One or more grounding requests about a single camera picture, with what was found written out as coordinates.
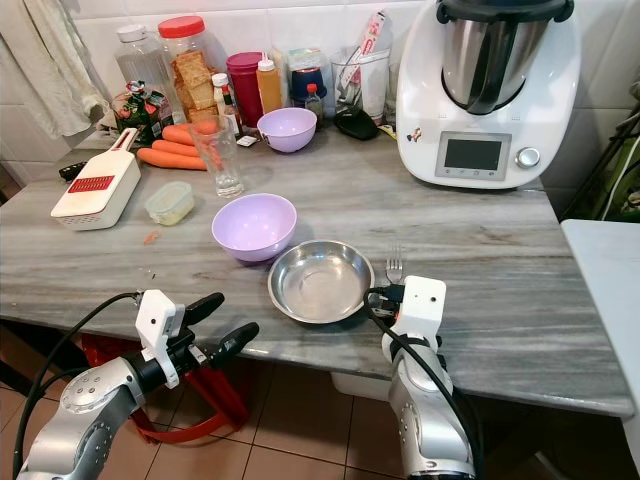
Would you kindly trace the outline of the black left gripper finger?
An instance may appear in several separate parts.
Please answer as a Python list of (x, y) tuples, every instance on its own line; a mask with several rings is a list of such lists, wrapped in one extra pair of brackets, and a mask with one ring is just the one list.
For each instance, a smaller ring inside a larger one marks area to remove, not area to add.
[(186, 311), (184, 311), (184, 325), (191, 326), (201, 323), (201, 321), (209, 317), (212, 312), (218, 310), (224, 301), (224, 294), (215, 292), (207, 294), (207, 296), (202, 297), (201, 300), (188, 303)]
[(224, 335), (212, 351), (212, 365), (225, 365), (259, 334), (259, 324), (246, 323)]

